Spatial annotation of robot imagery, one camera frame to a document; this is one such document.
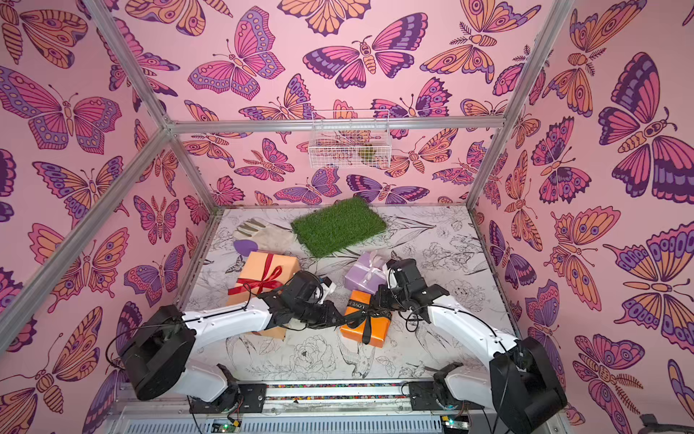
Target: artificial grass mat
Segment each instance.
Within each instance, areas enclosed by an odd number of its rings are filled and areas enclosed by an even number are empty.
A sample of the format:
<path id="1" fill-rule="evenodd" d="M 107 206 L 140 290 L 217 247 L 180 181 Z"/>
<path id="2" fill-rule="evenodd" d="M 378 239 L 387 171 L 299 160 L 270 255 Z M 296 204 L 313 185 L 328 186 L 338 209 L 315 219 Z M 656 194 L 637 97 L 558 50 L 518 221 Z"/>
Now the artificial grass mat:
<path id="1" fill-rule="evenodd" d="M 291 223 L 299 242 L 323 258 L 386 230 L 386 222 L 359 197 L 340 201 Z"/>

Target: purple gift box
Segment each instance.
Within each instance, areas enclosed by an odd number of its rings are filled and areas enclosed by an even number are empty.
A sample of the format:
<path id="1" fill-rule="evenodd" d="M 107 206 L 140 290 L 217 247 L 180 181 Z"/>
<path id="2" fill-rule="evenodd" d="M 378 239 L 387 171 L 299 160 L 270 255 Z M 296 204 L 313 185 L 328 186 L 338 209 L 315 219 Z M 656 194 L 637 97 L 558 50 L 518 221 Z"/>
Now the purple gift box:
<path id="1" fill-rule="evenodd" d="M 362 254 L 345 275 L 345 288 L 374 295 L 386 283 L 385 265 L 386 260 L 375 251 Z"/>

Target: black ribbon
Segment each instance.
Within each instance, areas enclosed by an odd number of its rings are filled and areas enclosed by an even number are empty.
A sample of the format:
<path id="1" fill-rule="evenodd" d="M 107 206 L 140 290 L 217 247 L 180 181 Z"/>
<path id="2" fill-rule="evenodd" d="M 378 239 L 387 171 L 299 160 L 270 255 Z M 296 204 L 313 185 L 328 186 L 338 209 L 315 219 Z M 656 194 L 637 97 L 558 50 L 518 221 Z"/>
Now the black ribbon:
<path id="1" fill-rule="evenodd" d="M 369 304 L 352 299 L 347 302 L 347 307 L 357 309 L 356 312 L 345 315 L 347 327 L 357 328 L 362 325 L 363 322 L 366 322 L 364 325 L 364 333 L 362 334 L 362 342 L 365 345 L 368 345 L 369 342 L 371 342 L 371 318 L 388 318 L 389 321 L 393 319 L 390 310 L 381 309 L 378 307 L 380 304 L 379 296 L 380 291 L 377 292 L 376 295 L 371 296 Z"/>

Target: red bow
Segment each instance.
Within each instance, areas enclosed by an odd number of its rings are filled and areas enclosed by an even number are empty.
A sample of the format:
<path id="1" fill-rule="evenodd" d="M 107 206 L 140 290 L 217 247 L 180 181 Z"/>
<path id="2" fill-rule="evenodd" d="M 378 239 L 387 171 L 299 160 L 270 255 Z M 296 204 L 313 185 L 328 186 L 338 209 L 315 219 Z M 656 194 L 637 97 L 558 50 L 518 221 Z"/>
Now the red bow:
<path id="1" fill-rule="evenodd" d="M 251 293 L 253 293 L 253 295 L 258 295 L 262 292 L 265 292 L 265 288 L 272 291 L 284 285 L 284 283 L 276 280 L 277 277 L 279 277 L 282 274 L 281 265 L 275 267 L 272 273 L 268 275 L 268 272 L 270 271 L 270 264 L 272 263 L 273 257 L 274 255 L 272 253 L 269 253 L 265 258 L 265 268 L 262 272 L 261 280 L 257 281 L 252 278 L 239 278 L 238 280 L 236 280 L 236 284 L 238 286 L 229 288 L 229 295 L 240 294 L 245 290 L 250 290 Z M 258 291 L 253 292 L 253 288 L 255 287 L 258 288 Z"/>

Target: wire basket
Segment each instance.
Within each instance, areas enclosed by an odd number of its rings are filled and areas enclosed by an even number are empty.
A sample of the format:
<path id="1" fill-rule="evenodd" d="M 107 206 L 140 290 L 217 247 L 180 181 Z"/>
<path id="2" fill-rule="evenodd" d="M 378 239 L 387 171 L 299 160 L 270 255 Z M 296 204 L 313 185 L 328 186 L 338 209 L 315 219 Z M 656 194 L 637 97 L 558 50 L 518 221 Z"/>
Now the wire basket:
<path id="1" fill-rule="evenodd" d="M 312 114 L 311 138 L 308 158 L 311 167 L 376 167 L 388 169 L 392 152 L 389 133 L 389 114 L 383 118 L 372 118 L 372 110 L 364 112 L 366 117 L 358 119 L 323 119 L 322 113 L 330 117 L 339 110 L 315 110 Z"/>

